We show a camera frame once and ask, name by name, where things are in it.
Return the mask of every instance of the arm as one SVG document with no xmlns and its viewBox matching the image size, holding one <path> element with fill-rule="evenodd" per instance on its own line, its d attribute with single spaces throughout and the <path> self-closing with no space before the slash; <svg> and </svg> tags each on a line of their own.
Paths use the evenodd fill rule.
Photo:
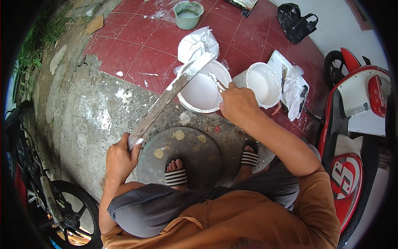
<svg viewBox="0 0 398 249">
<path fill-rule="evenodd" d="M 108 206 L 113 198 L 117 196 L 118 188 L 124 184 L 138 163 L 141 144 L 134 145 L 131 154 L 129 154 L 127 152 L 127 139 L 129 135 L 129 133 L 125 132 L 120 141 L 109 147 L 106 152 L 106 179 L 99 204 L 98 217 L 101 234 L 108 233 L 117 225 L 107 211 Z"/>
<path fill-rule="evenodd" d="M 324 171 L 316 155 L 301 139 L 260 110 L 251 89 L 238 88 L 231 82 L 221 96 L 220 110 L 224 117 L 274 152 L 290 173 L 299 177 Z"/>
</svg>

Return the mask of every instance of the foot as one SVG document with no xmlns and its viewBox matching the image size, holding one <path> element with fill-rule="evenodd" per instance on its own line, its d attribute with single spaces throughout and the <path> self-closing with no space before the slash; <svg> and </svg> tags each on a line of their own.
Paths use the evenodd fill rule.
<svg viewBox="0 0 398 249">
<path fill-rule="evenodd" d="M 251 148 L 249 145 L 247 145 L 245 147 L 245 150 L 247 150 L 247 151 L 249 151 L 251 153 L 254 153 L 253 148 Z M 253 166 L 248 165 L 248 164 L 242 164 L 240 166 L 240 171 L 239 171 L 238 175 L 234 179 L 234 183 L 240 182 L 242 180 L 245 180 L 245 179 L 251 177 L 252 176 L 252 170 L 253 170 Z"/>
<path fill-rule="evenodd" d="M 177 160 L 172 160 L 169 163 L 169 166 L 167 166 L 166 169 L 166 173 L 170 172 L 170 171 L 174 171 L 176 169 L 181 169 L 183 167 L 182 165 L 182 161 L 180 159 Z M 175 190 L 179 190 L 179 191 L 185 191 L 188 189 L 188 184 L 183 184 L 183 185 L 179 185 L 179 186 L 170 186 L 171 188 L 174 188 Z"/>
</svg>

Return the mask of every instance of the black plastic bag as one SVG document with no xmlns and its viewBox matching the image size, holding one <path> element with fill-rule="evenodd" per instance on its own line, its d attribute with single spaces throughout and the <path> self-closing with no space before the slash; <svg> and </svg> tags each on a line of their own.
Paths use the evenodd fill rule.
<svg viewBox="0 0 398 249">
<path fill-rule="evenodd" d="M 316 21 L 307 22 L 311 16 L 315 16 Z M 299 6 L 289 3 L 278 7 L 278 21 L 286 38 L 294 44 L 298 44 L 304 37 L 316 30 L 318 17 L 311 13 L 301 17 Z"/>
</svg>

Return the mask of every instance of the motorcycle exhaust pipe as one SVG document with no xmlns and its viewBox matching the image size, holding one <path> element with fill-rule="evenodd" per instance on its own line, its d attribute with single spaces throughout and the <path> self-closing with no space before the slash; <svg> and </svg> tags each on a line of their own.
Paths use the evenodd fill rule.
<svg viewBox="0 0 398 249">
<path fill-rule="evenodd" d="M 64 217 L 62 216 L 61 212 L 58 209 L 57 203 L 55 201 L 53 191 L 51 190 L 50 186 L 50 179 L 43 174 L 40 177 L 40 182 L 41 186 L 43 188 L 43 193 L 44 197 L 46 198 L 47 201 L 47 208 L 53 217 L 54 222 L 57 224 L 57 226 L 61 229 L 64 230 L 65 228 L 65 222 L 64 222 Z"/>
</svg>

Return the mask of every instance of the gray shorts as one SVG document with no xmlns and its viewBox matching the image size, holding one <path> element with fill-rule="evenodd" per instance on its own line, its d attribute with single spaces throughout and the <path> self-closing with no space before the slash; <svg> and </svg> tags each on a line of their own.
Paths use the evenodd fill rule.
<svg viewBox="0 0 398 249">
<path fill-rule="evenodd" d="M 309 145 L 315 153 L 316 148 Z M 291 210 L 299 193 L 297 178 L 275 157 L 269 169 L 227 188 L 184 192 L 166 185 L 148 184 L 115 197 L 108 207 L 111 218 L 126 232 L 142 238 L 158 235 L 188 207 L 214 200 L 234 190 L 249 190 Z"/>
</svg>

